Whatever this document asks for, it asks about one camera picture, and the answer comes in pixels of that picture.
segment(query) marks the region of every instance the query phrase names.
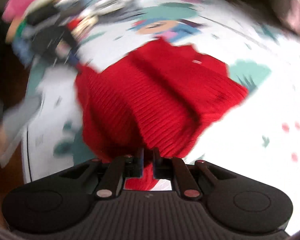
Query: ribbed black surface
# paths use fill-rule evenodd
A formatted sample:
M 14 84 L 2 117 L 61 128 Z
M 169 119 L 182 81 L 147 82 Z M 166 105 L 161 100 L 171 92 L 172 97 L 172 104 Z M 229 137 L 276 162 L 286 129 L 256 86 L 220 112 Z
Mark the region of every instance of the ribbed black surface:
M 283 231 L 269 236 L 243 236 L 216 224 L 200 203 L 185 201 L 174 191 L 123 191 L 119 198 L 100 201 L 78 225 L 51 235 L 14 232 L 29 240 L 282 240 Z

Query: red knit garment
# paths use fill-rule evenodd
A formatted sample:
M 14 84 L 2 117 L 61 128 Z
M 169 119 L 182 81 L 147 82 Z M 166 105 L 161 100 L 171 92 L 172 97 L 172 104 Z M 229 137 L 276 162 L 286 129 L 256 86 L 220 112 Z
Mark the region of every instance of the red knit garment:
M 83 139 L 105 162 L 140 146 L 163 157 L 185 157 L 198 136 L 248 94 L 227 76 L 226 64 L 158 39 L 96 73 L 83 67 L 75 80 L 83 109 Z M 149 190 L 152 156 L 142 179 L 126 188 Z

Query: pink print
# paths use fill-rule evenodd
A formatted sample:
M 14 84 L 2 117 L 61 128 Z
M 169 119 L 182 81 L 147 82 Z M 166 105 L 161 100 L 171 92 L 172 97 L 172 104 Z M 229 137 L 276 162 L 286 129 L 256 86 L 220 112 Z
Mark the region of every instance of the pink print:
M 289 132 L 290 128 L 289 128 L 289 126 L 288 126 L 287 123 L 283 123 L 283 124 L 282 124 L 282 130 L 284 130 L 286 133 Z
M 297 163 L 298 162 L 298 155 L 296 153 L 292 153 L 291 154 L 291 160 L 294 162 L 294 163 Z
M 298 123 L 298 122 L 295 122 L 295 127 L 296 127 L 296 129 L 298 130 L 298 131 L 300 131 L 300 124 Z

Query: red fabric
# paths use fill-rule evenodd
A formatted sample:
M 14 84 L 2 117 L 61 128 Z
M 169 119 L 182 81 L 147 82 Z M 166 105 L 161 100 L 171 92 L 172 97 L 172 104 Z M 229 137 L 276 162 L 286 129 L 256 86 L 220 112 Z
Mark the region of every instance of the red fabric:
M 205 128 L 248 94 L 228 78 L 223 62 L 163 39 L 130 52 L 102 73 L 84 66 L 75 84 L 83 139 L 108 162 L 140 146 L 183 158 Z M 129 179 L 127 188 L 149 190 L 157 183 L 152 156 L 144 157 L 143 178 Z

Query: red sweater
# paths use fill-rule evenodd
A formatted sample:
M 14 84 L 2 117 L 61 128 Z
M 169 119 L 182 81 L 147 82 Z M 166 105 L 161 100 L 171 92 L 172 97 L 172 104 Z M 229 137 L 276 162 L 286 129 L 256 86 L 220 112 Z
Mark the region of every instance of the red sweater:
M 183 158 L 204 129 L 248 94 L 228 78 L 225 63 L 163 39 L 130 52 L 102 73 L 83 67 L 75 84 L 83 139 L 105 162 L 140 146 Z M 151 159 L 145 156 L 143 178 L 129 179 L 126 188 L 149 190 L 157 183 Z

